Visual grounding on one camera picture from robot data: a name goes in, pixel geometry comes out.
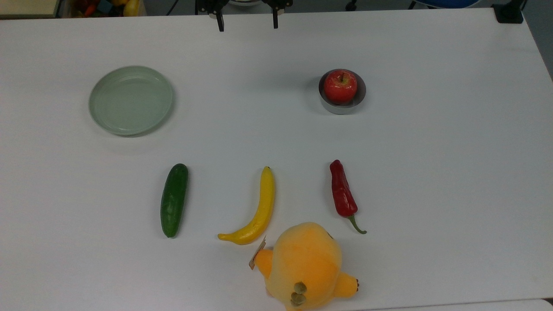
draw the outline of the green plate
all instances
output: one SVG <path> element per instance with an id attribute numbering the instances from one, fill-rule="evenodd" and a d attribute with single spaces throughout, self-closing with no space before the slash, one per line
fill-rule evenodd
<path id="1" fill-rule="evenodd" d="M 159 72 L 129 66 L 104 76 L 90 94 L 94 121 L 117 135 L 136 135 L 158 125 L 173 104 L 173 88 Z"/>

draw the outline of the box of toys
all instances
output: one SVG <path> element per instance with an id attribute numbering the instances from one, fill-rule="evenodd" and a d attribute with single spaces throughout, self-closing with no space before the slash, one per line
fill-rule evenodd
<path id="1" fill-rule="evenodd" d="M 65 0 L 63 18 L 146 16 L 143 0 Z"/>

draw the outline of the cable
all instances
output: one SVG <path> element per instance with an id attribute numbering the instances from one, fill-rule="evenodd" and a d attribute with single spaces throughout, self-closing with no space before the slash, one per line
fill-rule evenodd
<path id="1" fill-rule="evenodd" d="M 173 11 L 173 9 L 175 8 L 175 5 L 176 3 L 178 2 L 179 0 L 175 0 L 175 3 L 173 3 L 173 6 L 169 9 L 169 12 L 167 12 L 167 15 L 166 16 L 169 16 L 169 14 L 171 14 L 171 12 Z"/>

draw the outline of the tag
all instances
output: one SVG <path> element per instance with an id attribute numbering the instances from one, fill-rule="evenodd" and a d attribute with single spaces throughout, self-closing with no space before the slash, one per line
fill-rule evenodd
<path id="1" fill-rule="evenodd" d="M 249 261 L 249 268 L 252 269 L 252 270 L 255 267 L 255 263 L 253 263 L 253 260 L 255 259 L 255 256 L 257 255 L 257 253 L 265 247 L 265 238 L 266 237 L 267 236 L 263 237 L 263 241 L 261 241 L 261 244 L 259 245 L 259 247 L 255 251 L 255 254 L 253 254 L 252 260 Z"/>

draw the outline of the red apple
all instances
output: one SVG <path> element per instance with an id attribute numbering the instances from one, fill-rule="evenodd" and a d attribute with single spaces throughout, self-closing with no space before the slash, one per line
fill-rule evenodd
<path id="1" fill-rule="evenodd" d="M 351 71 L 334 70 L 326 76 L 323 90 L 328 100 L 343 105 L 349 103 L 357 93 L 357 79 Z"/>

